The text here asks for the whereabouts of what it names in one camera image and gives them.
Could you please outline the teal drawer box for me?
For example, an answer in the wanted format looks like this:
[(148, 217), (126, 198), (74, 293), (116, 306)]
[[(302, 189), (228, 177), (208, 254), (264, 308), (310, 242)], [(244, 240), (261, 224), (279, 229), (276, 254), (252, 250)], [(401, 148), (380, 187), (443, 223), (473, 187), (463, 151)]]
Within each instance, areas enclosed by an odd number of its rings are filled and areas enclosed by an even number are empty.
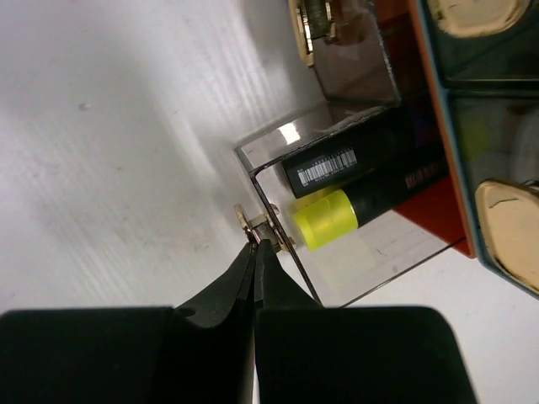
[[(297, 50), (322, 97), (236, 149), (262, 211), (237, 220), (268, 241), (315, 301), (344, 306), (454, 248), (538, 293), (538, 4), (535, 1), (279, 1), (246, 4), (259, 51)], [(404, 107), (416, 146), (448, 174), (398, 207), (307, 249), (292, 215), (370, 172), (296, 198), (285, 159)]]

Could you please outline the purple cap highlighter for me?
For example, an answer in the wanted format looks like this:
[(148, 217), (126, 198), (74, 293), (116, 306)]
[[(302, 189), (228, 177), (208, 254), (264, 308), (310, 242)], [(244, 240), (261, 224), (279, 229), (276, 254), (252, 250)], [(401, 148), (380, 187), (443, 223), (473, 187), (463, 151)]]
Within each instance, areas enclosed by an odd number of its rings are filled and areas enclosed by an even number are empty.
[(410, 114), (399, 107), (285, 159), (282, 169), (291, 192), (299, 199), (364, 175), (415, 146)]

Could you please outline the yellow cap highlighter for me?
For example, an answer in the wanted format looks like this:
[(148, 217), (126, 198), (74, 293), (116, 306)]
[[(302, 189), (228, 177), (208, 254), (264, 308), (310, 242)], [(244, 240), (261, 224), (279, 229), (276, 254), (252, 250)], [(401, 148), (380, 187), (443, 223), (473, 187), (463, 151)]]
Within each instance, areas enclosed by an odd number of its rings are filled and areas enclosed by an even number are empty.
[(292, 220), (313, 251), (398, 207), (447, 174), (444, 147), (422, 146), (298, 210)]

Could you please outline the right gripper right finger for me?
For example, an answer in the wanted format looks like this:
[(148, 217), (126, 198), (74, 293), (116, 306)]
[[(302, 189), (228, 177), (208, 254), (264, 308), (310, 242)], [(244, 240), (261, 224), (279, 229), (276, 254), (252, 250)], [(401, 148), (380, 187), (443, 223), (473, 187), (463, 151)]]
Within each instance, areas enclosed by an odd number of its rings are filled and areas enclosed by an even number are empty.
[(268, 241), (254, 270), (255, 361), (263, 403), (474, 403), (451, 326), (426, 306), (325, 308)]

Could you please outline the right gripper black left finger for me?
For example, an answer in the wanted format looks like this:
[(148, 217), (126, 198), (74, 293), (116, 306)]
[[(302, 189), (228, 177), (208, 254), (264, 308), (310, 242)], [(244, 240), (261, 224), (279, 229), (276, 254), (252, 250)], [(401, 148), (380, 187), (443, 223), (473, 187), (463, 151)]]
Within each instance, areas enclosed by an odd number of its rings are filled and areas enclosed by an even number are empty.
[(251, 402), (256, 252), (176, 307), (6, 312), (2, 402)]

